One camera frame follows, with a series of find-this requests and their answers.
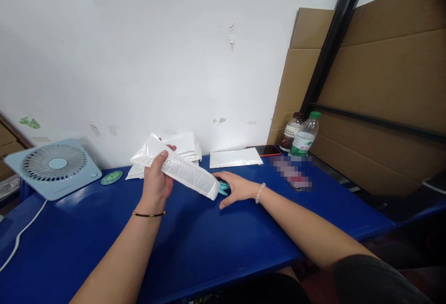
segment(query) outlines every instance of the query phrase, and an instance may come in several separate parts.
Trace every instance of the water bottle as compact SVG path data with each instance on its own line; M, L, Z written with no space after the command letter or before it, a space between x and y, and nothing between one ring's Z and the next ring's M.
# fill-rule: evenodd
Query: water bottle
M310 117L304 121L301 128L297 132L291 150L290 155L305 156L311 147L311 144L316 138L317 131L319 130L319 118L321 113L312 111Z

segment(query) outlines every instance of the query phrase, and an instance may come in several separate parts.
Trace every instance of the bottle label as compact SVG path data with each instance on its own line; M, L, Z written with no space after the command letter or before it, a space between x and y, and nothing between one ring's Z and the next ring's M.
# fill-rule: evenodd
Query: bottle label
M304 156L307 154L314 139L305 139L296 135L290 153L296 156Z
M289 152L289 149L291 148L291 145L293 144L294 137L299 130L298 127L291 127L290 125L287 125L285 128L285 133L283 136L282 141L280 142L280 149Z

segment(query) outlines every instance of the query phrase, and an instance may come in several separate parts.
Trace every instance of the white power cable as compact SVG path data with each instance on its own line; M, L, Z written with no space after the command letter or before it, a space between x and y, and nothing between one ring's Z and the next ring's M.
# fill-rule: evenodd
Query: white power cable
M36 220L36 218L40 215L40 213L42 212L43 208L45 207L46 203L48 201L46 200L42 207L40 208L39 212L36 213L36 215L34 216L34 218L29 222L28 225L25 226L25 228L23 230L20 231L19 234L17 234L17 236L15 237L15 246L13 249L13 252L11 253L11 255L8 257L8 260L6 260L6 262L2 265L2 267L0 268L0 272L2 272L2 270L8 265L9 261L11 261L11 259L13 258L15 252L17 251L19 244L20 244L20 236L22 235L23 232L25 232L25 230Z
M421 184L426 186L426 187L428 187L428 188L431 188L432 190L434 190L436 192L439 192L439 193L442 193L442 194L446 194L446 191L441 190L441 189L439 189L437 187L434 187L433 185L430 185L429 183L427 183L426 181L429 180L429 179L430 178L427 178L427 179L423 180L423 182Z

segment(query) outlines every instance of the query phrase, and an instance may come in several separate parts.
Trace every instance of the brown bottle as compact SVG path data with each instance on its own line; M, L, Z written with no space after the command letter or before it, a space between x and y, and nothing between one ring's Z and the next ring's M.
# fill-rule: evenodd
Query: brown bottle
M303 117L303 113L295 112L293 118L288 122L282 141L280 142L280 149L282 151L289 152L293 144L294 137L302 125Z

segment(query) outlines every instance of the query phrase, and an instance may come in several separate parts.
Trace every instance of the light blue fan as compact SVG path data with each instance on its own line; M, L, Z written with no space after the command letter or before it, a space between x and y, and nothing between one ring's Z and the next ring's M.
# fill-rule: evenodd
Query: light blue fan
M76 139L10 154L5 162L50 201L62 198L102 176Z

